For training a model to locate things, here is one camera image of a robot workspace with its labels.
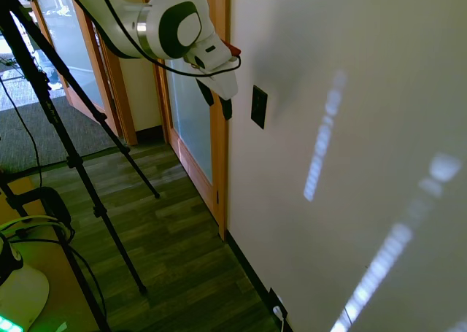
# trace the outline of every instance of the black baseboard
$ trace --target black baseboard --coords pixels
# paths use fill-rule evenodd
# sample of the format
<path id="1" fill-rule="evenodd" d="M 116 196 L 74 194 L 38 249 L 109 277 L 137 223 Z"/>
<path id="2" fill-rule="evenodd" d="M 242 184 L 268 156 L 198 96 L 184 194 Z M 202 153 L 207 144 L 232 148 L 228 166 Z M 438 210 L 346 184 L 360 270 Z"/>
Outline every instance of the black baseboard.
<path id="1" fill-rule="evenodd" d="M 153 126 L 152 128 L 137 131 L 136 138 L 138 139 L 139 144 L 160 140 L 163 141 L 162 126 Z"/>
<path id="2" fill-rule="evenodd" d="M 268 309 L 271 316 L 274 318 L 274 322 L 276 323 L 280 331 L 282 324 L 280 320 L 277 318 L 277 316 L 274 315 L 274 313 L 272 312 L 272 309 L 274 308 L 275 304 L 271 301 L 271 295 L 268 293 L 268 290 L 266 289 L 264 284 L 261 282 L 254 268 L 251 266 L 250 262 L 243 254 L 239 245 L 235 242 L 235 239 L 232 237 L 232 234 L 230 233 L 230 231 L 227 231 L 227 244 L 232 249 L 232 252 L 236 256 L 237 260 L 240 262 L 240 265 L 242 265 L 242 268 L 245 271 L 245 274 L 247 274 L 248 279 L 250 279 L 253 287 L 256 289 L 256 292 L 258 292 L 258 295 L 260 296 L 264 305 L 266 305 L 266 308 Z M 287 323 L 287 321 L 285 321 L 284 332 L 293 332 L 292 328 Z"/>

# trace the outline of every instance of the dark wood floor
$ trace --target dark wood floor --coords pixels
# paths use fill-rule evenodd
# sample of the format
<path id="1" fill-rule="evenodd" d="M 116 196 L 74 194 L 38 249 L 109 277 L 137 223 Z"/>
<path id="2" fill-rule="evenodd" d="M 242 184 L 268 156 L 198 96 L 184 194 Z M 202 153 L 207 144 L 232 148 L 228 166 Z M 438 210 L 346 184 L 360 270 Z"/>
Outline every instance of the dark wood floor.
<path id="1" fill-rule="evenodd" d="M 148 287 L 141 296 L 74 169 L 44 173 L 77 230 L 72 246 L 90 263 L 113 331 L 276 331 L 274 322 L 167 145 L 132 156 L 161 194 L 156 200 L 120 153 L 85 162 L 109 216 Z"/>

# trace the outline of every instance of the frosted glass panel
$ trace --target frosted glass panel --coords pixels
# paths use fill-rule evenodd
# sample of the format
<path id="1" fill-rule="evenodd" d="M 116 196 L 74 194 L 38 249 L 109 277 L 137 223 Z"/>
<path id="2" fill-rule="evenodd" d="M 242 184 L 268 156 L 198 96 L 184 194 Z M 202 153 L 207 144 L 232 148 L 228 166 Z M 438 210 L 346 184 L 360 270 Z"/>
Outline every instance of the frosted glass panel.
<path id="1" fill-rule="evenodd" d="M 55 50 L 90 100 L 103 107 L 72 0 L 37 0 Z"/>
<path id="2" fill-rule="evenodd" d="M 166 63 L 173 69 L 189 72 L 190 67 L 182 59 Z M 209 106 L 194 78 L 167 72 L 167 81 L 174 129 L 212 182 Z"/>

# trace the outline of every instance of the table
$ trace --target table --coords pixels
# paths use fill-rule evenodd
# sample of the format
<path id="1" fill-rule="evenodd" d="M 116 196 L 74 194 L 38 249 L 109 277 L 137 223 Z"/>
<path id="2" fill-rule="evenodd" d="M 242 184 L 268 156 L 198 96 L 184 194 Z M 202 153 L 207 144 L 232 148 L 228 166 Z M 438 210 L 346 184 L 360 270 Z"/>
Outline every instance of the table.
<path id="1" fill-rule="evenodd" d="M 28 178 L 17 180 L 9 186 L 16 194 L 32 188 Z M 25 208 L 30 215 L 45 214 L 40 202 Z M 18 216 L 6 204 L 4 195 L 0 195 L 0 223 L 12 217 Z M 63 240 L 59 231 L 48 226 L 31 230 L 28 238 Z M 14 246 L 25 263 L 45 274 L 50 285 L 47 303 L 29 332 L 56 332 L 63 323 L 67 326 L 64 332 L 110 332 L 80 267 L 66 246 L 39 242 L 17 243 Z"/>

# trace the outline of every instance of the tripod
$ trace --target tripod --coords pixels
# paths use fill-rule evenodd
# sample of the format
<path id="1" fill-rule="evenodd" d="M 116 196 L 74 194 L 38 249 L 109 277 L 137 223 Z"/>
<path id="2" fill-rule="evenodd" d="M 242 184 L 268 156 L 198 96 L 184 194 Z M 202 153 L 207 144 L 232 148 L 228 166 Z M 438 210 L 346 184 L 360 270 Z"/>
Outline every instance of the tripod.
<path id="1" fill-rule="evenodd" d="M 88 173 L 86 172 L 83 166 L 83 160 L 74 148 L 74 145 L 68 133 L 66 132 L 66 129 L 63 126 L 63 123 L 60 117 L 58 116 L 55 107 L 53 106 L 53 102 L 50 99 L 49 86 L 47 85 L 47 75 L 44 72 L 38 70 L 38 68 L 36 68 L 36 65 L 34 64 L 34 61 L 28 51 L 28 48 L 26 47 L 26 44 L 24 43 L 23 38 L 21 37 L 19 30 L 17 29 L 10 12 L 12 12 L 16 16 L 16 18 L 21 22 L 21 24 L 23 24 L 25 30 L 28 32 L 30 37 L 37 43 L 39 48 L 41 48 L 42 51 L 44 51 L 45 55 L 49 58 L 50 62 L 52 62 L 57 71 L 63 75 L 65 80 L 76 91 L 83 104 L 89 109 L 89 111 L 92 113 L 97 122 L 101 124 L 102 128 L 106 131 L 106 133 L 109 135 L 112 141 L 117 145 L 121 153 L 133 166 L 135 171 L 139 174 L 139 176 L 142 178 L 142 180 L 148 186 L 148 188 L 151 190 L 154 196 L 156 198 L 159 198 L 160 196 L 158 192 L 154 189 L 154 187 L 151 185 L 149 180 L 146 178 L 146 176 L 143 174 L 141 169 L 134 162 L 133 158 L 130 156 L 130 149 L 123 146 L 120 140 L 114 135 L 110 127 L 107 125 L 107 123 L 105 122 L 105 120 L 107 119 L 106 115 L 100 113 L 100 111 L 98 111 L 94 107 L 93 103 L 85 94 L 84 90 L 79 86 L 75 78 L 73 78 L 67 66 L 60 59 L 53 46 L 45 39 L 39 28 L 36 27 L 32 19 L 30 18 L 28 12 L 23 8 L 21 3 L 18 0 L 0 0 L 0 29 L 4 35 L 4 38 L 6 39 L 8 45 L 11 47 L 13 55 L 16 57 L 16 61 L 23 70 L 26 79 L 31 83 L 31 86 L 34 89 L 37 98 L 39 99 L 39 103 L 45 115 L 47 116 L 47 119 L 51 124 L 53 124 L 55 130 L 57 131 L 57 134 L 60 137 L 60 140 L 68 153 L 68 158 L 66 160 L 69 168 L 76 168 L 78 174 L 80 175 L 80 178 L 94 203 L 94 215 L 96 217 L 101 217 L 104 221 L 104 224 L 107 227 L 110 236 L 113 238 L 118 250 L 120 251 L 120 254 L 123 257 L 123 260 L 125 261 L 128 269 L 131 272 L 131 275 L 133 276 L 136 284 L 138 285 L 139 291 L 144 293 L 147 289 L 143 285 L 141 279 L 139 278 L 139 275 L 136 272 L 136 269 L 134 268 L 134 265 L 131 262 L 128 253 L 125 250 L 125 247 L 123 246 L 120 238 L 118 237 L 118 234 L 115 231 L 113 224 L 109 219 L 109 216 L 107 215 L 107 210 L 102 204 L 101 199 L 99 198 L 99 195 L 97 194 L 96 189 L 94 188 L 88 176 Z M 7 181 L 3 179 L 1 175 L 0 189 L 3 190 L 3 192 L 5 193 L 9 205 L 13 209 L 15 209 L 20 216 L 25 217 L 28 215 L 25 209 L 23 208 L 21 202 L 17 201 L 19 196 L 15 195 L 12 192 L 12 190 L 7 184 Z"/>

